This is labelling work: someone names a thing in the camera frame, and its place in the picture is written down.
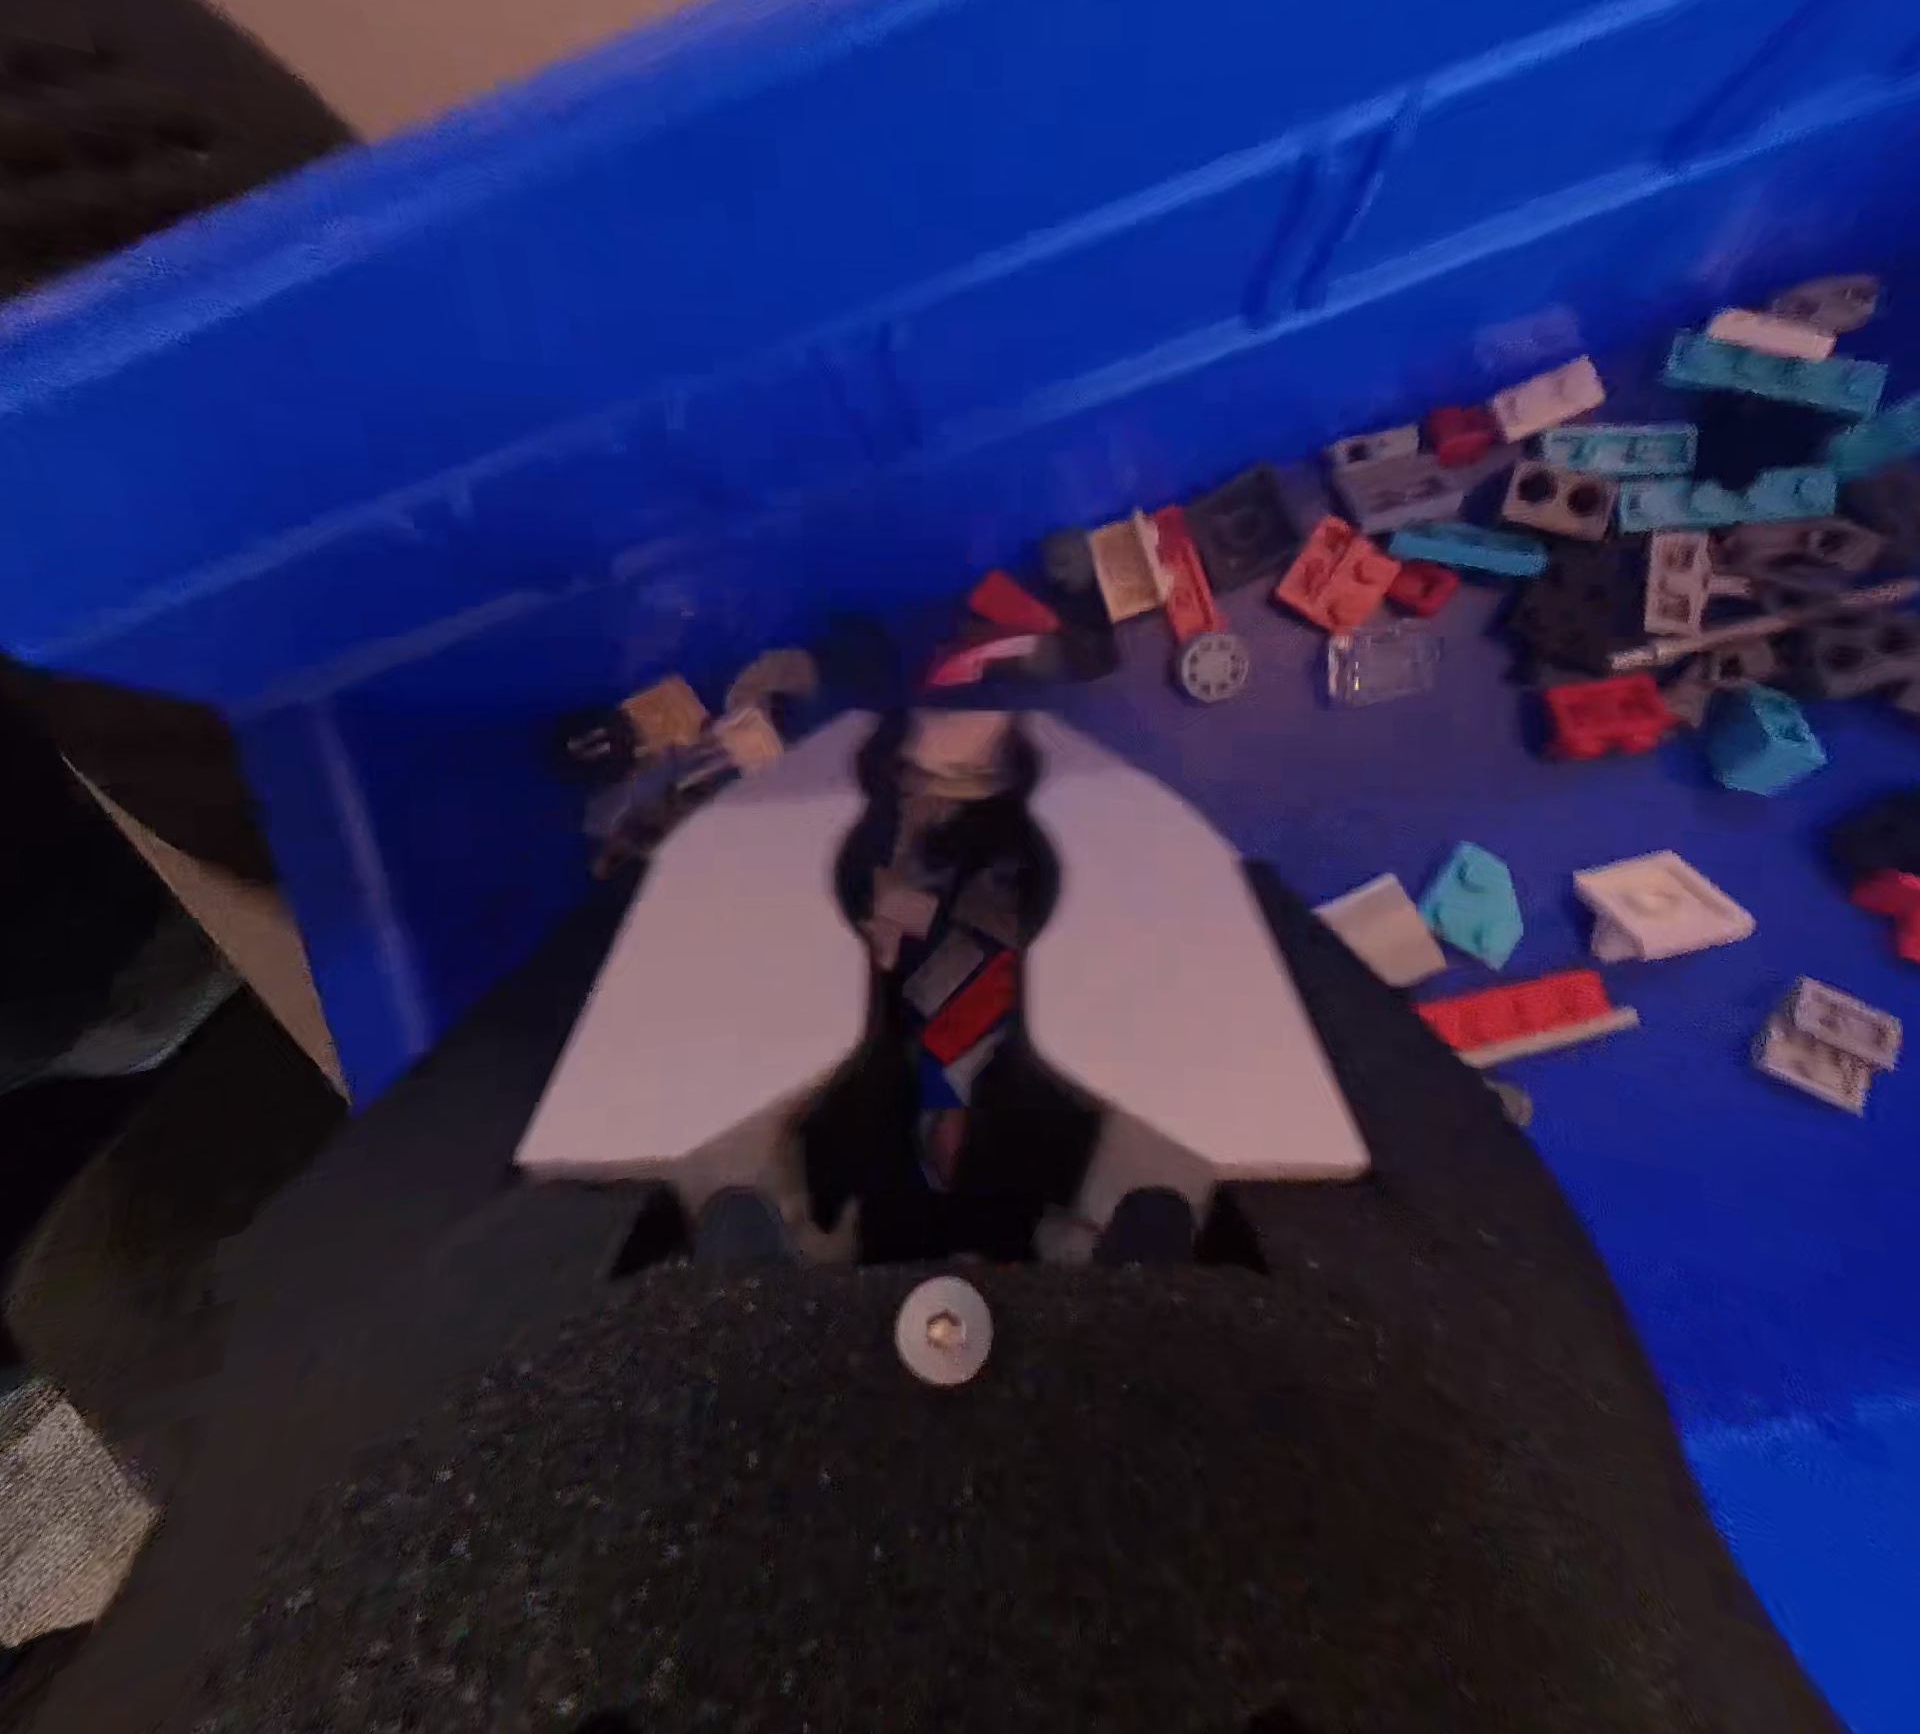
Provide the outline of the pile of lego bricks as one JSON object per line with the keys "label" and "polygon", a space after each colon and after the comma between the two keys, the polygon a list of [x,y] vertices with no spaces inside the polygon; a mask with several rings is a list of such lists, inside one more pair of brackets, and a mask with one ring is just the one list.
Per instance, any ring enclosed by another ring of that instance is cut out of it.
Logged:
{"label": "pile of lego bricks", "polygon": [[[990,570],[964,629],[930,657],[927,692],[993,679],[1094,681],[1117,634],[1163,622],[1170,679],[1199,707],[1241,701],[1250,654],[1221,594],[1267,604],[1326,642],[1326,701],[1367,707],[1433,685],[1433,622],[1465,582],[1506,582],[1501,638],[1519,681],[1536,685],[1548,749],[1606,763],[1710,729],[1716,781],[1773,795],[1818,765],[1807,702],[1881,702],[1917,719],[1917,395],[1881,403],[1886,373],[1836,360],[1871,319],[1878,281],[1788,288],[1769,307],[1723,307],[1681,334],[1662,382],[1692,395],[1666,425],[1589,421],[1606,388],[1589,360],[1480,407],[1438,407],[1334,442],[1331,511],[1305,522],[1270,467],[1208,496],[1038,539],[1037,576]],[[780,723],[823,692],[828,654],[775,649],[718,702],[662,679],[560,723],[565,765],[601,787],[592,835],[641,855],[724,775],[776,757]],[[865,932],[920,1024],[930,1180],[982,1137],[975,1079],[1008,1054],[1026,944],[1016,881],[990,855],[927,851],[946,816],[999,781],[999,736],[909,780],[908,851],[874,881]],[[1355,917],[1388,984],[1443,968],[1443,947],[1490,968],[1521,944],[1508,869],[1446,855],[1412,905],[1388,881]]]}

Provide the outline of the blue plastic bin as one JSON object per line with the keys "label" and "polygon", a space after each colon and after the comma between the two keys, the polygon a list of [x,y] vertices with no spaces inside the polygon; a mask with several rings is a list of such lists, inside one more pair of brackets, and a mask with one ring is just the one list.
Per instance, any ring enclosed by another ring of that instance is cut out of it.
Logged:
{"label": "blue plastic bin", "polygon": [[[352,1093],[211,1272],[195,1423],[43,1731],[1917,1731],[1917,1038],[1748,1069],[1797,977],[1917,1029],[1826,867],[1917,787],[1536,763],[1452,649],[1065,723],[1193,803],[1373,1153],[1156,1268],[620,1272],[507,1167],[613,947],[556,714],[909,662],[1065,524],[1716,303],[1886,273],[1917,0],[709,0],[3,318],[3,644],[237,734]],[[1521,944],[1388,984],[1459,848]]]}

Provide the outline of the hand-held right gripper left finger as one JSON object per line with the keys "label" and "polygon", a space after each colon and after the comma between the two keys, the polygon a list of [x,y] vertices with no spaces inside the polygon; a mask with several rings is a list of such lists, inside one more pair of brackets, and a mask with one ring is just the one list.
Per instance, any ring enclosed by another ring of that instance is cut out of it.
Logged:
{"label": "hand-held right gripper left finger", "polygon": [[515,1174],[762,1194],[799,1260],[855,1264],[901,1047],[834,869],[874,798],[846,712],[674,828],[515,1144]]}

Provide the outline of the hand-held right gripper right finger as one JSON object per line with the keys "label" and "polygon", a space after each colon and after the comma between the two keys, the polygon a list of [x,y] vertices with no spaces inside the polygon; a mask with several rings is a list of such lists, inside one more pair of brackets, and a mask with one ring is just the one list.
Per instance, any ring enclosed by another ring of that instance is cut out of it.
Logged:
{"label": "hand-held right gripper right finger", "polygon": [[1131,1194],[1200,1227],[1236,1185],[1355,1185],[1359,1118],[1231,841],[1057,714],[1021,714],[1052,904],[990,1069],[990,1180],[1038,1264],[1094,1264]]}

